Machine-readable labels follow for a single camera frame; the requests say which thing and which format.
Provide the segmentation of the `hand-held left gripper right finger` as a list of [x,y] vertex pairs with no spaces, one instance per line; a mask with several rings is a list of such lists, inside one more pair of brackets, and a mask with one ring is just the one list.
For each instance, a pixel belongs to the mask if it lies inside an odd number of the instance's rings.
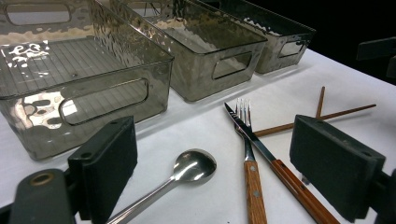
[[290,161],[350,222],[386,204],[378,184],[386,157],[325,121],[295,117]]

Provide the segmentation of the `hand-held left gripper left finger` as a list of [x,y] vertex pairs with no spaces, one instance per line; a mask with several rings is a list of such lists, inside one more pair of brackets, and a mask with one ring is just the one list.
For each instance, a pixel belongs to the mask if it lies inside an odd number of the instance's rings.
[[105,224],[137,165],[134,119],[115,119],[68,158],[72,204],[83,220]]

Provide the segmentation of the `wooden handled steel knife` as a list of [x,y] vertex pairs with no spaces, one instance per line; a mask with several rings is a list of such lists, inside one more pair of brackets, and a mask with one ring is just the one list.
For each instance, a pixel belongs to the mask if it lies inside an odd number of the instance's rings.
[[303,182],[285,165],[282,160],[278,160],[270,150],[261,142],[257,135],[250,130],[244,121],[236,115],[235,109],[225,103],[227,113],[233,120],[235,126],[242,131],[242,134],[250,140],[253,147],[256,147],[264,158],[269,162],[270,168],[278,179],[284,184],[295,199],[303,206],[307,213],[318,224],[340,224],[340,222],[328,211],[328,209],[307,189]]

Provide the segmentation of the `brown wooden chopstick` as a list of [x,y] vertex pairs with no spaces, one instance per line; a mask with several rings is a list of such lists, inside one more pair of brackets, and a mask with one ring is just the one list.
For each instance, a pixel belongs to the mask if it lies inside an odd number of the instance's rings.
[[317,106],[317,111],[315,117],[318,119],[321,116],[322,112],[322,107],[323,107],[323,102],[324,102],[324,95],[325,95],[325,87],[321,87],[320,93],[319,93],[319,98],[318,98],[318,106]]
[[[319,120],[333,119],[333,118],[345,116],[345,115],[348,115],[348,114],[356,113],[356,112],[359,112],[359,111],[362,111],[362,110],[366,110],[366,109],[369,109],[369,108],[373,108],[373,107],[376,107],[376,104],[364,105],[364,106],[351,108],[351,109],[347,109],[347,110],[343,110],[343,111],[339,111],[339,112],[334,112],[334,113],[331,113],[331,114],[328,114],[328,115],[322,115],[322,116],[319,116],[317,119],[319,119]],[[294,127],[294,122],[293,123],[287,123],[287,124],[279,125],[279,126],[275,126],[275,127],[264,129],[264,130],[259,130],[259,131],[256,131],[254,133],[257,136],[261,137],[261,136],[270,135],[270,134],[274,134],[274,133],[285,132],[287,130],[293,129],[293,127]]]

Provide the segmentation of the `wooden handled steel fork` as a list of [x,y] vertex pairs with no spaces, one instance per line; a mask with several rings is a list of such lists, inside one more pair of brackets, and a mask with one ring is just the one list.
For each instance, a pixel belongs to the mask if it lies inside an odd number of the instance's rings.
[[[246,123],[251,130],[251,116],[249,100],[237,99],[235,112],[238,118]],[[235,129],[244,139],[244,172],[247,197],[247,221],[248,224],[267,224],[264,200],[262,196],[262,183],[258,163],[256,162],[250,140],[242,134],[242,131],[235,126]]]

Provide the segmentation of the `steel spoon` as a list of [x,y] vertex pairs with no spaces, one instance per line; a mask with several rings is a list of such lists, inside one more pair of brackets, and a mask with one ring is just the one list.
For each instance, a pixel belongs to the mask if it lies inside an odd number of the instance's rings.
[[192,148],[182,152],[175,160],[173,173],[158,188],[128,205],[106,224],[127,224],[170,190],[180,184],[204,184],[216,172],[217,162],[207,151]]

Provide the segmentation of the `smoky clear plastic bin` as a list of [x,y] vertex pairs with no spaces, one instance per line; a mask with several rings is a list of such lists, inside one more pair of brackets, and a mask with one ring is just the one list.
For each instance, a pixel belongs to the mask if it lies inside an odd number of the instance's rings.
[[0,0],[0,112],[36,161],[165,111],[173,60],[98,0]]
[[110,0],[174,56],[170,86],[187,102],[251,80],[267,39],[198,0]]
[[316,33],[311,27],[259,7],[248,0],[202,1],[214,4],[221,15],[267,39],[255,69],[259,74],[297,64]]

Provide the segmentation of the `white table mat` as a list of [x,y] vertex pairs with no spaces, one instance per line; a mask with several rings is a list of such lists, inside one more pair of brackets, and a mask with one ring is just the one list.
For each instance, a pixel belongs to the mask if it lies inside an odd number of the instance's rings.
[[182,184],[133,219],[132,224],[247,224],[244,150],[225,108],[236,99],[251,102],[252,127],[291,123],[298,114],[350,113],[331,124],[386,156],[396,169],[396,86],[365,75],[312,50],[292,68],[264,76],[192,104],[175,92],[167,110],[136,124],[138,164],[115,209],[157,188],[171,174],[176,157],[189,148],[208,151],[217,171],[204,184]]

